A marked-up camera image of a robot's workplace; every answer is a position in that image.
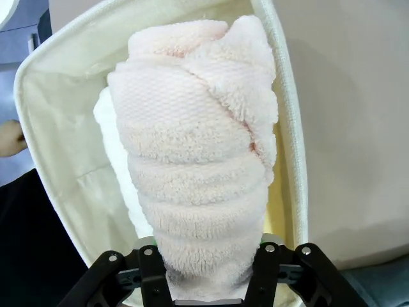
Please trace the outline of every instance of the white laundry basket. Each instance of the white laundry basket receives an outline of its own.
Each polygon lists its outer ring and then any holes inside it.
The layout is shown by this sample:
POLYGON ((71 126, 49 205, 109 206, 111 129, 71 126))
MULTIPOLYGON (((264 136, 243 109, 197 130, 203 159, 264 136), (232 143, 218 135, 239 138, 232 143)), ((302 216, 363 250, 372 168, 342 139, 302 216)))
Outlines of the white laundry basket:
MULTIPOLYGON (((258 16, 273 48, 278 160, 266 229, 287 246, 307 241, 304 140, 286 41, 271 0, 108 0, 69 23, 20 66, 15 100, 44 188, 87 265, 106 250, 127 255, 135 230, 93 117, 108 72, 127 58, 135 31, 196 19, 258 16)), ((141 306, 140 292, 127 301, 141 306)))

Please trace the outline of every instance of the metal bolt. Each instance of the metal bolt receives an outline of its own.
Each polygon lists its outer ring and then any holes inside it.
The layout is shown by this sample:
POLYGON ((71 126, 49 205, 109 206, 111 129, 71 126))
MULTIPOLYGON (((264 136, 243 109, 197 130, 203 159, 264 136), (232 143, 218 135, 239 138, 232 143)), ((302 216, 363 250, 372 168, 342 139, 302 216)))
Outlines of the metal bolt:
POLYGON ((114 261, 118 260, 118 257, 116 255, 111 255, 111 256, 109 256, 108 260, 111 261, 111 262, 114 262, 114 261))
POLYGON ((311 254, 311 250, 306 246, 301 249, 301 253, 303 253, 305 256, 308 256, 309 254, 311 254))
POLYGON ((152 255, 153 254, 153 251, 150 249, 150 248, 148 248, 148 249, 145 249, 145 251, 143 252, 146 256, 150 256, 150 255, 152 255))
POLYGON ((268 245, 266 246, 266 251, 268 251, 269 253, 272 253, 273 251, 275 251, 275 248, 272 245, 268 245))

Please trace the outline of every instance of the person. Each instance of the person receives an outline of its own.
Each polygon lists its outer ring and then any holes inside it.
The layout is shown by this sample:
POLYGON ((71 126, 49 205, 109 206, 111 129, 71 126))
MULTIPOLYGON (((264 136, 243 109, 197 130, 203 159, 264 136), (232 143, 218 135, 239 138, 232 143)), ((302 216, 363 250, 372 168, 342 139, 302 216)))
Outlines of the person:
MULTIPOLYGON (((0 159, 27 148, 20 123, 0 125, 0 159)), ((35 169, 0 187, 0 306, 55 307, 86 272, 35 169)))

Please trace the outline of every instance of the blue floor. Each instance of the blue floor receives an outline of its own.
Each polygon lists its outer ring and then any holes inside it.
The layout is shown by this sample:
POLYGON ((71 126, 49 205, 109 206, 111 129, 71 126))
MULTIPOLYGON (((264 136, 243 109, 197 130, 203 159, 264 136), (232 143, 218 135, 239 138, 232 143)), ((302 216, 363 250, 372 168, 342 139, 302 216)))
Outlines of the blue floor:
MULTIPOLYGON (((33 34, 37 37, 38 21, 48 6, 48 0, 20 0, 13 17, 0 29, 0 123, 18 120, 13 99, 15 73, 19 63, 29 55, 28 40, 33 34)), ((0 186, 32 168, 28 150, 0 158, 0 186)))

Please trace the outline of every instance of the beige table surface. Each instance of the beige table surface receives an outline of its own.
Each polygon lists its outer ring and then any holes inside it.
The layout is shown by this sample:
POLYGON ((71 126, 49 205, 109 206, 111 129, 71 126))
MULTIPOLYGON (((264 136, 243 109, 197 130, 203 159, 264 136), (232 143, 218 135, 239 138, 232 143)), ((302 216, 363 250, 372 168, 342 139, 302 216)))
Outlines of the beige table surface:
MULTIPOLYGON (((56 31, 98 0, 50 0, 56 31)), ((409 1, 276 0, 298 87, 310 240, 341 267, 409 252, 409 1)))

